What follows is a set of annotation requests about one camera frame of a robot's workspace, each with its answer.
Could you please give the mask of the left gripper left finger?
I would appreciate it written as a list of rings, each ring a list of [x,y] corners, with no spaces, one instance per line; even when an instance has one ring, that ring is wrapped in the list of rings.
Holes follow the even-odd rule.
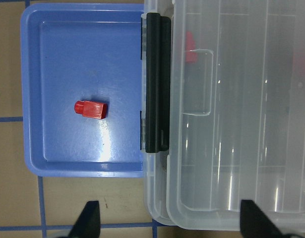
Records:
[[[101,232],[99,201],[88,201],[70,230],[69,238],[99,238]]]

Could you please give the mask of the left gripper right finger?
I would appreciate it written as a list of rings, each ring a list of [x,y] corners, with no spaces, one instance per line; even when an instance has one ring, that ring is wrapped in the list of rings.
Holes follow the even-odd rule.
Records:
[[[242,200],[240,232],[243,238],[282,238],[282,232],[253,200]]]

